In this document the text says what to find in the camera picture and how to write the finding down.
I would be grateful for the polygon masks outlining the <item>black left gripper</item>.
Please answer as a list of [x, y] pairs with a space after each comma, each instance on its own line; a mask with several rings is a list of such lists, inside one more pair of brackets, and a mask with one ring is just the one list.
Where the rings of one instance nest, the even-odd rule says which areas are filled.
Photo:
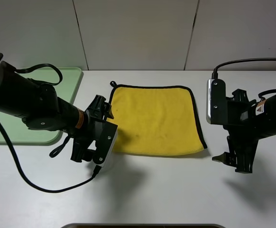
[[72, 161], [90, 162], [93, 159], [95, 150], [89, 149], [89, 146], [99, 139], [103, 118], [114, 119], [111, 104], [105, 100], [105, 97], [96, 95], [83, 113], [83, 125], [73, 138]]

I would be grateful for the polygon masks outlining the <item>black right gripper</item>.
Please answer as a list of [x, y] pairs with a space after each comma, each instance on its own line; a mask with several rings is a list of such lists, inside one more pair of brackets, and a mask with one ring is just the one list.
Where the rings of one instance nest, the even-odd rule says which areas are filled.
[[227, 124], [225, 130], [227, 137], [228, 152], [212, 157], [212, 161], [221, 162], [235, 167], [235, 172], [251, 173], [256, 154], [258, 140], [253, 136], [254, 130], [241, 122], [241, 114], [256, 100], [249, 101], [245, 90], [237, 89], [232, 92], [232, 97], [227, 99]]

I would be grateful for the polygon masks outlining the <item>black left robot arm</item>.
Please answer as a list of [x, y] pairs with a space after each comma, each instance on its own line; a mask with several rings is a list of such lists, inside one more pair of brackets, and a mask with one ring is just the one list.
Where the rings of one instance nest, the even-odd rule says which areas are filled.
[[117, 132], [117, 126], [106, 121], [113, 115], [105, 97], [95, 96], [82, 111], [57, 96], [55, 83], [22, 77], [22, 74], [50, 67], [61, 81], [62, 73], [55, 66], [39, 64], [16, 69], [2, 58], [0, 53], [0, 112], [20, 118], [30, 130], [67, 133], [74, 139], [71, 160], [102, 165], [112, 150]]

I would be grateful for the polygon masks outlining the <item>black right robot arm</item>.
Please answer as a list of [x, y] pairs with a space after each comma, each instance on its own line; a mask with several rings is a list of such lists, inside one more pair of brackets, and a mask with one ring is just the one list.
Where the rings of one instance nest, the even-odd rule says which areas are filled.
[[244, 90], [227, 97], [229, 151], [214, 156], [213, 161], [235, 168], [238, 173], [252, 173], [259, 140], [276, 135], [276, 89], [259, 93], [259, 101], [249, 101]]

